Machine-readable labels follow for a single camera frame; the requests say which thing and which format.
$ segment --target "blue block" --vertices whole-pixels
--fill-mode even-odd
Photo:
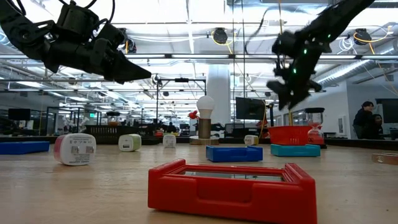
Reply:
[[[206,158],[211,162],[257,162],[262,160],[262,147],[206,146]]]
[[[305,146],[281,146],[271,144],[271,154],[274,156],[321,156],[321,147],[307,144]]]
[[[50,142],[0,142],[0,155],[22,155],[33,152],[48,152]]]

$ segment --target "wooden table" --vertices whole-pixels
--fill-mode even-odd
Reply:
[[[381,151],[330,146],[320,158],[287,158],[270,156],[269,146],[264,148],[264,161],[239,165],[297,163],[317,182],[319,224],[397,223],[398,166],[373,163],[372,154]],[[0,156],[0,223],[247,223],[147,208],[148,169],[176,158],[209,164],[204,151],[188,144],[137,152],[98,146],[95,163],[81,167],[63,166],[52,153]]]

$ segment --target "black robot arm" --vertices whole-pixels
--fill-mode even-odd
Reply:
[[[57,23],[33,23],[23,11],[12,0],[0,0],[0,25],[17,49],[31,59],[43,61],[52,72],[58,72],[63,65],[122,84],[150,78],[150,72],[131,63],[118,50],[125,39],[123,33],[74,1],[63,5]],[[93,31],[103,22],[104,27],[94,37]]]
[[[308,26],[295,33],[283,32],[278,36],[272,52],[278,55],[275,76],[285,81],[270,81],[267,86],[278,94],[279,109],[286,105],[293,108],[306,97],[309,89],[321,91],[322,87],[310,80],[315,74],[315,66],[322,53],[331,53],[329,44],[333,42],[360,12],[369,7],[374,0],[342,0],[327,7]],[[286,66],[280,55],[293,59]]]

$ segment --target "red tray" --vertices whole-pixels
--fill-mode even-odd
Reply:
[[[296,164],[284,169],[202,166],[178,159],[149,170],[148,207],[257,222],[317,223],[315,181]]]
[[[308,144],[310,126],[278,126],[269,127],[271,144],[285,146],[304,146]]]

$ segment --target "light bulb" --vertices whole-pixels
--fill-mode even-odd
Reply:
[[[210,96],[203,96],[197,101],[197,107],[200,113],[200,118],[210,119],[211,112],[213,112],[215,102]]]

